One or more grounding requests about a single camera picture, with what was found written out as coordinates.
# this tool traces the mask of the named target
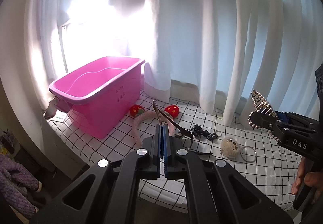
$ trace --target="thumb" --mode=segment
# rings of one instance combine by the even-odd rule
[[[305,185],[323,189],[323,172],[309,172],[304,178]]]

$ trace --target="human hand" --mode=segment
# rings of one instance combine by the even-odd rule
[[[301,162],[299,163],[299,166],[298,166],[296,179],[292,185],[291,194],[296,195],[298,193],[298,189],[304,178],[305,185],[313,186],[317,188],[312,201],[312,203],[315,203],[323,191],[323,172],[309,172],[306,174],[305,177],[304,177],[304,174],[305,174],[305,158],[302,157]]]

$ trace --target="table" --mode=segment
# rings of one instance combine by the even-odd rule
[[[153,110],[153,100],[141,91],[136,104]],[[183,128],[190,129],[193,125],[200,125],[211,133],[222,132],[222,136],[213,141],[209,141],[205,137],[195,138],[192,149],[213,153],[213,155],[200,156],[204,160],[213,162],[219,158],[225,159],[282,209],[290,210],[292,208],[294,197],[290,194],[290,189],[297,174],[298,164],[301,160],[300,155],[278,146],[276,140],[268,134],[267,130],[243,127],[239,123],[237,113],[235,113],[231,125],[224,126],[223,113],[220,109],[215,109],[214,113],[210,115],[204,113],[196,103],[175,98],[170,98],[169,103],[156,101],[156,104],[159,108],[165,108],[171,104],[177,105],[180,108],[180,114],[175,122]],[[129,152],[139,148],[135,146],[132,136],[133,118],[129,113],[104,139],[96,139],[82,132],[72,124],[68,117],[62,123],[49,120],[48,123],[61,140],[90,166],[103,158],[112,162],[120,160]],[[154,135],[157,123],[158,120],[153,118],[143,121],[138,128],[141,139]],[[221,155],[221,141],[226,136],[235,138],[241,145],[254,147],[257,152],[256,161],[246,163],[240,156],[236,159],[227,159]],[[184,141],[184,146],[188,147],[189,144],[190,139]],[[251,155],[252,153],[251,149],[249,151],[247,149],[247,154]],[[138,196],[158,205],[187,213],[184,181],[164,178],[162,160],[160,174],[161,177],[158,180],[141,180]]]

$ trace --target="sheer curtain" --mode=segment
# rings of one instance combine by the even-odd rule
[[[144,58],[144,89],[234,112],[247,125],[254,88],[276,110],[310,115],[322,64],[320,0],[29,0],[26,50],[34,87],[106,55]]]

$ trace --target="beige plush ball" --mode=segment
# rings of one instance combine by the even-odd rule
[[[221,153],[227,158],[235,158],[241,152],[241,147],[238,142],[231,137],[226,137],[223,139],[221,144]]]

